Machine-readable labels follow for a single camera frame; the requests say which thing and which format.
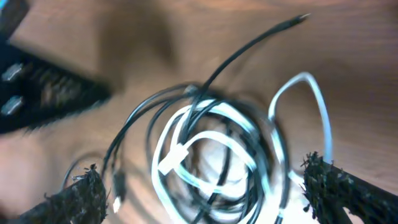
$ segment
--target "black cable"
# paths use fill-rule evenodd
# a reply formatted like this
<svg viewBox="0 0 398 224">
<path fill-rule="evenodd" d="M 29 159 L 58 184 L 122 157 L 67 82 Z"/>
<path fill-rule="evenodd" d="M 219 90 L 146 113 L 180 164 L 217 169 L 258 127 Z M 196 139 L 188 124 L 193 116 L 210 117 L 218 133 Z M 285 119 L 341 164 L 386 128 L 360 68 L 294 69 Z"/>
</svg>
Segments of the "black cable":
<svg viewBox="0 0 398 224">
<path fill-rule="evenodd" d="M 249 43 L 247 43 L 245 46 L 241 47 L 239 50 L 237 50 L 234 54 L 232 54 L 228 59 L 226 59 L 211 75 L 209 79 L 203 84 L 203 86 L 200 88 L 200 91 L 196 97 L 194 97 L 192 101 L 192 110 L 190 110 L 190 113 L 188 115 L 188 120 L 192 117 L 192 111 L 195 110 L 195 108 L 198 106 L 199 101 L 203 97 L 203 95 L 206 93 L 206 91 L 209 89 L 211 83 L 217 78 L 217 76 L 226 68 L 233 60 L 237 59 L 241 54 L 243 54 L 245 51 L 250 49 L 252 46 L 254 46 L 256 43 L 264 40 L 265 38 L 269 37 L 270 35 L 276 34 L 278 32 L 282 32 L 284 30 L 287 30 L 293 26 L 296 26 L 297 24 L 303 22 L 305 18 L 307 18 L 308 14 L 306 15 L 300 15 L 296 16 L 293 19 L 290 19 L 285 22 L 281 22 L 280 24 L 277 24 L 273 28 L 265 31 L 263 34 L 258 36 L 257 38 L 253 39 Z M 187 140 L 187 136 L 184 135 L 184 132 L 187 130 L 189 124 L 186 124 L 182 128 L 182 143 L 185 143 Z"/>
<path fill-rule="evenodd" d="M 168 94 L 170 92 L 173 92 L 175 90 L 182 90 L 184 88 L 188 88 L 190 85 L 188 84 L 181 84 L 177 86 L 173 86 L 172 88 L 168 88 L 166 90 L 162 90 L 145 101 L 143 101 L 136 109 L 133 110 L 131 113 L 129 119 L 126 121 L 126 124 L 123 126 L 123 128 L 118 132 L 116 135 L 115 139 L 111 143 L 108 151 L 106 152 L 106 155 L 104 157 L 104 164 L 103 164 L 103 169 L 101 171 L 101 176 L 104 178 L 104 173 L 106 171 L 108 161 L 110 160 L 110 157 L 113 153 L 113 164 L 112 168 L 114 170 L 114 163 L 116 161 L 116 156 L 118 154 L 118 150 L 120 148 L 121 142 L 125 137 L 125 134 L 127 130 L 130 128 L 130 126 L 137 121 L 142 115 L 146 114 L 149 110 L 155 108 L 156 106 L 164 104 L 158 112 L 154 115 L 154 117 L 151 119 L 148 128 L 147 128 L 147 136 L 146 136 L 146 156 L 148 159 L 148 163 L 150 163 L 150 159 L 152 158 L 152 153 L 150 150 L 150 134 L 152 132 L 152 129 L 154 127 L 154 124 L 156 120 L 159 118 L 159 116 L 171 105 L 174 103 L 178 102 L 179 100 L 183 100 L 186 98 L 192 98 L 192 107 L 189 111 L 188 114 L 188 119 L 187 121 L 183 124 L 182 130 L 181 130 L 181 135 L 179 136 L 179 141 L 182 144 L 185 144 L 188 137 L 192 134 L 194 131 L 197 123 L 199 120 L 201 120 L 205 116 L 213 116 L 209 112 L 212 109 L 212 107 L 222 103 L 222 102 L 228 102 L 231 103 L 232 106 L 235 108 L 238 108 L 240 112 L 243 113 L 242 110 L 246 111 L 243 115 L 244 117 L 252 123 L 254 127 L 256 127 L 256 130 L 253 133 L 248 133 L 245 130 L 242 130 L 243 133 L 240 135 L 240 138 L 243 140 L 244 145 L 246 146 L 246 150 L 248 153 L 254 158 L 256 164 L 257 164 L 257 169 L 255 169 L 253 172 L 248 172 L 248 179 L 246 182 L 247 189 L 245 194 L 237 199 L 237 200 L 228 200 L 225 198 L 220 198 L 220 203 L 217 205 L 213 205 L 215 200 L 219 197 L 217 194 L 212 194 L 208 200 L 205 200 L 197 191 L 196 188 L 194 188 L 191 185 L 187 184 L 187 188 L 192 194 L 193 201 L 195 204 L 199 206 L 199 213 L 197 214 L 196 218 L 192 223 L 197 223 L 199 222 L 202 218 L 205 218 L 208 222 L 211 223 L 217 223 L 216 220 L 212 219 L 209 214 L 213 209 L 219 209 L 223 208 L 225 210 L 232 210 L 236 209 L 236 206 L 242 204 L 242 214 L 241 214 L 241 219 L 245 215 L 248 214 L 248 211 L 251 210 L 255 204 L 257 204 L 253 216 L 249 219 L 248 223 L 255 223 L 259 213 L 262 208 L 262 204 L 264 201 L 264 192 L 262 190 L 262 185 L 261 185 L 261 179 L 263 178 L 264 175 L 267 175 L 270 173 L 270 165 L 267 162 L 267 155 L 266 151 L 269 149 L 267 147 L 267 144 L 262 137 L 261 130 L 259 129 L 259 126 L 254 123 L 254 119 L 252 118 L 252 108 L 253 105 L 248 105 L 245 102 L 242 101 L 234 101 L 234 100 L 227 100 L 225 97 L 222 97 L 220 95 L 214 94 L 209 91 L 209 87 L 211 83 L 216 79 L 216 77 L 222 72 L 222 70 L 227 67 L 233 60 L 238 58 L 241 54 L 243 54 L 247 49 L 251 48 L 253 45 L 256 43 L 260 42 L 261 40 L 265 39 L 266 37 L 276 34 L 280 31 L 286 30 L 290 27 L 293 27 L 299 23 L 301 23 L 307 15 L 304 16 L 297 16 L 289 21 L 282 22 L 273 28 L 269 29 L 267 32 L 261 34 L 259 37 L 255 38 L 254 40 L 250 41 L 247 43 L 245 46 L 240 48 L 237 52 L 232 54 L 227 60 L 225 60 L 216 70 L 215 72 L 211 75 L 211 77 L 202 85 L 193 85 L 196 87 L 195 91 L 189 91 L 188 93 L 185 94 L 179 94 L 179 95 L 174 95 L 174 96 L 168 96 L 165 97 L 161 100 L 156 100 L 157 98 L 164 96 L 165 94 Z M 207 107 L 203 108 L 201 111 L 196 111 L 196 107 L 198 106 L 199 102 L 203 100 L 204 98 L 215 98 L 216 101 L 212 102 L 211 105 L 208 105 Z M 256 113 L 263 114 L 262 112 L 259 112 L 260 110 L 256 107 L 254 107 Z M 285 145 L 283 145 L 283 152 L 285 156 L 285 164 L 284 164 L 284 189 L 283 189 L 283 194 L 282 194 L 282 200 L 280 203 L 280 208 L 285 208 L 287 205 L 288 197 L 289 197 L 289 189 L 290 189 L 290 179 L 289 179 L 289 160 L 288 160 L 288 154 L 287 150 L 285 148 Z M 223 185 L 223 183 L 226 181 L 226 176 L 228 174 L 228 169 L 229 169 L 229 161 L 230 161 L 230 149 L 227 149 L 226 152 L 226 159 L 224 161 L 224 166 L 221 171 L 221 174 L 219 176 L 218 180 L 218 185 Z M 164 177 L 164 181 L 162 181 L 167 188 L 167 177 Z"/>
</svg>

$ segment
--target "white cable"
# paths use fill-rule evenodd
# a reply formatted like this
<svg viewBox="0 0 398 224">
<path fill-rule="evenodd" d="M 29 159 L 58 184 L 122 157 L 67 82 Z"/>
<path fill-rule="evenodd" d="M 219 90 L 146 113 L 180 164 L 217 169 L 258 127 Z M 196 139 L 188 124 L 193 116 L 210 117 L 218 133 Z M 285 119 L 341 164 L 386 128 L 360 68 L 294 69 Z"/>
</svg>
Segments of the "white cable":
<svg viewBox="0 0 398 224">
<path fill-rule="evenodd" d="M 292 85 L 298 82 L 307 82 L 317 100 L 318 107 L 320 109 L 320 114 L 322 118 L 322 125 L 323 125 L 323 132 L 325 136 L 325 152 L 324 152 L 324 160 L 325 162 L 331 163 L 333 159 L 333 145 L 332 145 L 332 136 L 331 136 L 331 127 L 329 122 L 328 113 L 326 110 L 326 105 L 323 100 L 322 94 L 320 92 L 319 86 L 317 85 L 314 77 L 309 74 L 308 72 L 302 72 L 298 75 L 291 78 L 280 90 L 275 94 L 273 97 L 270 106 L 269 106 L 269 114 L 268 114 L 268 121 L 274 124 L 275 121 L 275 114 L 276 114 L 276 104 L 279 96 L 290 88 Z M 195 108 L 196 111 L 202 110 L 203 108 L 207 107 L 210 103 L 214 102 L 214 100 L 204 100 L 201 101 L 198 106 Z M 230 138 L 229 136 L 219 133 L 216 131 L 204 131 L 198 133 L 190 140 L 188 140 L 184 145 L 178 143 L 178 137 L 180 136 L 180 132 L 182 130 L 182 126 L 184 122 L 188 119 L 188 114 L 191 110 L 192 106 L 186 106 L 180 110 L 178 110 L 167 122 L 165 129 L 163 130 L 160 138 L 158 140 L 154 157 L 152 160 L 152 183 L 154 185 L 155 191 L 159 196 L 160 201 L 162 202 L 163 206 L 165 207 L 166 211 L 169 213 L 171 218 L 177 223 L 186 223 L 182 216 L 179 214 L 178 210 L 175 208 L 175 205 L 172 203 L 170 197 L 168 196 L 164 186 L 162 185 L 159 177 L 159 172 L 161 171 L 164 175 L 167 175 L 172 169 L 176 172 L 176 174 L 186 183 L 206 192 L 214 192 L 218 194 L 223 194 L 225 196 L 231 196 L 231 194 L 236 195 L 236 189 L 231 188 L 230 185 L 224 186 L 217 186 L 215 184 L 205 182 L 194 175 L 190 174 L 180 163 L 184 160 L 184 158 L 188 155 L 188 149 L 190 146 L 197 140 L 200 139 L 212 139 L 218 141 L 225 146 L 229 147 L 235 154 L 241 158 L 244 163 L 249 167 L 249 169 L 254 170 L 257 168 L 257 164 L 255 160 L 244 150 L 244 148 L 237 143 L 234 139 Z M 221 103 L 219 105 L 214 106 L 210 111 L 210 113 L 215 113 L 224 117 L 227 117 L 233 120 L 236 124 L 238 124 L 241 128 L 243 128 L 246 132 L 253 133 L 255 130 L 254 126 L 236 109 L 230 106 L 227 103 Z M 177 117 L 182 115 L 180 120 L 178 121 L 174 133 L 172 135 L 172 140 L 170 144 L 170 152 L 167 154 L 166 158 L 159 163 L 160 159 L 160 152 L 164 145 L 164 142 L 167 137 L 167 133 L 169 132 L 173 122 Z M 274 145 L 274 150 L 278 161 L 283 163 L 285 161 L 284 152 L 282 148 L 282 139 L 279 136 L 279 133 L 274 128 L 271 131 L 271 141 Z M 269 178 L 267 174 L 260 174 L 261 175 L 261 182 L 262 188 L 264 193 L 270 193 L 269 187 Z M 293 182 L 296 184 L 302 184 L 303 178 L 297 175 L 293 170 L 289 172 L 289 178 L 292 179 Z M 255 208 L 258 204 L 249 211 L 249 213 L 244 217 L 239 223 L 247 223 L 250 219 L 252 214 L 255 211 Z"/>
<path fill-rule="evenodd" d="M 271 103 L 268 108 L 268 119 L 271 121 L 275 120 L 276 114 L 276 104 L 278 102 L 281 94 L 286 91 L 291 86 L 295 85 L 298 82 L 307 82 L 315 95 L 315 99 L 317 100 L 319 112 L 321 114 L 322 125 L 323 125 L 323 134 L 324 134 L 324 155 L 323 159 L 325 162 L 331 164 L 333 160 L 333 139 L 331 136 L 331 126 L 329 121 L 328 111 L 326 109 L 325 100 L 322 97 L 321 90 L 317 84 L 315 78 L 308 72 L 301 72 L 298 75 L 291 78 L 285 85 L 282 86 L 272 98 Z"/>
<path fill-rule="evenodd" d="M 200 110 L 206 106 L 208 106 L 211 102 L 213 102 L 214 100 L 205 100 L 202 101 L 198 107 L 196 108 L 196 110 Z M 166 211 L 169 213 L 170 217 L 177 223 L 185 223 L 185 220 L 183 219 L 183 217 L 181 216 L 181 214 L 178 213 L 177 209 L 175 208 L 175 205 L 172 203 L 170 197 L 168 196 L 167 192 L 164 189 L 164 186 L 162 185 L 161 181 L 160 181 L 160 177 L 159 177 L 159 172 L 158 170 L 161 170 L 159 168 L 159 159 L 160 159 L 160 152 L 161 149 L 163 147 L 164 141 L 167 137 L 167 133 L 169 131 L 169 129 L 171 128 L 171 125 L 173 123 L 173 121 L 175 119 L 177 119 L 178 116 L 180 116 L 182 113 L 186 113 L 189 111 L 189 109 L 191 108 L 191 106 L 186 106 L 180 110 L 178 110 L 172 117 L 171 119 L 167 122 L 165 129 L 163 130 L 162 134 L 160 135 L 159 141 L 156 145 L 156 149 L 155 149 L 155 153 L 154 153 L 154 157 L 152 160 L 152 183 L 153 186 L 155 188 L 155 191 L 160 199 L 160 201 L 162 202 L 163 206 L 165 207 Z M 212 108 L 212 110 L 210 111 L 212 113 L 218 113 L 220 115 L 226 116 L 226 117 L 230 117 L 231 114 L 235 115 L 234 121 L 237 122 L 238 124 L 240 124 L 242 126 L 242 128 L 244 128 L 246 131 L 251 131 L 254 129 L 254 127 L 251 125 L 251 123 L 249 121 L 247 121 L 246 119 L 244 119 L 244 117 L 237 112 L 234 108 L 232 108 L 230 105 L 226 104 L 226 103 L 222 103 L 218 106 L 215 106 L 214 108 Z M 204 134 L 199 133 L 196 135 L 197 139 L 200 138 L 207 138 L 208 137 L 209 132 L 205 132 Z M 247 162 L 248 166 L 250 169 L 255 169 L 256 168 L 256 163 L 254 162 L 254 160 L 250 157 L 250 155 L 247 154 L 247 152 L 243 149 L 243 147 L 241 147 L 234 139 L 231 139 L 227 136 L 227 138 L 222 137 L 223 134 L 221 133 L 217 133 L 219 135 L 217 135 L 217 141 L 222 141 L 223 143 L 225 143 L 227 146 L 231 146 L 231 149 L 236 153 L 238 152 L 239 155 L 243 155 L 242 157 L 244 158 L 244 161 Z M 191 139 L 189 140 L 186 144 L 188 147 L 197 139 Z M 181 148 L 181 144 L 176 144 L 176 148 L 173 149 L 174 151 L 179 151 L 181 149 L 188 149 L 188 147 L 183 147 Z M 209 184 L 209 187 L 216 189 L 217 187 L 220 186 L 216 186 L 216 185 L 211 185 Z"/>
<path fill-rule="evenodd" d="M 325 100 L 322 97 L 322 93 L 320 88 L 317 84 L 315 78 L 308 72 L 301 72 L 298 75 L 291 78 L 285 85 L 283 85 L 275 96 L 272 98 L 271 103 L 268 108 L 268 119 L 271 122 L 275 121 L 275 114 L 276 114 L 276 104 L 278 102 L 279 97 L 281 94 L 286 91 L 291 86 L 295 85 L 298 82 L 307 82 L 313 94 L 315 95 L 315 99 L 318 103 L 319 112 L 321 114 L 322 119 L 322 126 L 323 126 L 323 134 L 324 134 L 324 161 L 331 164 L 333 160 L 333 138 L 331 135 L 331 126 L 328 111 L 326 109 Z M 283 155 L 282 145 L 281 145 L 281 138 L 277 133 L 276 129 L 273 129 L 271 132 L 271 139 L 274 144 L 275 153 L 277 155 L 278 161 L 282 163 L 285 158 Z M 290 170 L 289 177 L 295 182 L 296 184 L 302 185 L 304 183 L 303 177 L 299 176 L 294 172 L 294 170 Z"/>
</svg>

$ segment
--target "black device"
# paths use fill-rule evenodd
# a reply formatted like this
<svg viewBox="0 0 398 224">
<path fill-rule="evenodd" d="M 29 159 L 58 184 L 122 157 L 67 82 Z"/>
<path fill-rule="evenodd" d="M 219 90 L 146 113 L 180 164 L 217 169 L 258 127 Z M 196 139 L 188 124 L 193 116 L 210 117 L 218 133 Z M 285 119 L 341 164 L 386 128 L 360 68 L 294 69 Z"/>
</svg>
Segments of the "black device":
<svg viewBox="0 0 398 224">
<path fill-rule="evenodd" d="M 51 123 L 111 96 L 106 86 L 7 43 L 28 10 L 23 0 L 0 0 L 0 134 Z"/>
</svg>

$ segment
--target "cable connector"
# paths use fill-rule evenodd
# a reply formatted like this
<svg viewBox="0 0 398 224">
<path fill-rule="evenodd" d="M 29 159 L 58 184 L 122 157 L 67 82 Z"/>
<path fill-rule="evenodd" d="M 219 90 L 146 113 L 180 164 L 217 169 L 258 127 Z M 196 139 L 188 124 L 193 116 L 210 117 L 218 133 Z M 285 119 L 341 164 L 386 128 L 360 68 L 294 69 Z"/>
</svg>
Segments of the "cable connector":
<svg viewBox="0 0 398 224">
<path fill-rule="evenodd" d="M 113 174 L 113 189 L 116 197 L 113 203 L 113 212 L 117 213 L 126 198 L 126 174 L 124 171 L 118 170 Z"/>
<path fill-rule="evenodd" d="M 178 143 L 175 149 L 170 150 L 166 157 L 159 163 L 158 170 L 167 175 L 172 169 L 177 168 L 189 154 L 188 150 Z"/>
</svg>

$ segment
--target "wooden surface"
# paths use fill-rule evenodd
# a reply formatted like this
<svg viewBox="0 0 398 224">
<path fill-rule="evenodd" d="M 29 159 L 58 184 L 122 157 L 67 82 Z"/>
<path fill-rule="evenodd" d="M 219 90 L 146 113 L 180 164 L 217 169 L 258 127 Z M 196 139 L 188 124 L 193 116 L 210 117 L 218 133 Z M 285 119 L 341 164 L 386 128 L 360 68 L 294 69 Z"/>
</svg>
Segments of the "wooden surface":
<svg viewBox="0 0 398 224">
<path fill-rule="evenodd" d="M 6 184 L 0 186 L 0 207 L 8 214 L 22 213 L 43 201 L 45 192 L 56 192 L 75 158 L 105 151 L 144 98 L 176 83 L 206 80 L 238 47 L 307 12 L 312 13 L 308 21 L 255 46 L 215 85 L 268 105 L 290 77 L 311 72 L 330 112 L 335 164 L 398 194 L 396 1 L 35 0 L 32 5 L 12 43 L 105 80 L 116 94 L 79 117 L 29 135 L 1 137 L 0 182 Z M 139 120 L 126 137 L 132 203 L 121 210 L 123 223 L 154 222 L 149 215 L 170 223 L 147 175 L 143 130 L 149 118 Z M 309 88 L 300 85 L 286 93 L 278 118 L 299 168 L 305 153 L 323 144 Z"/>
</svg>

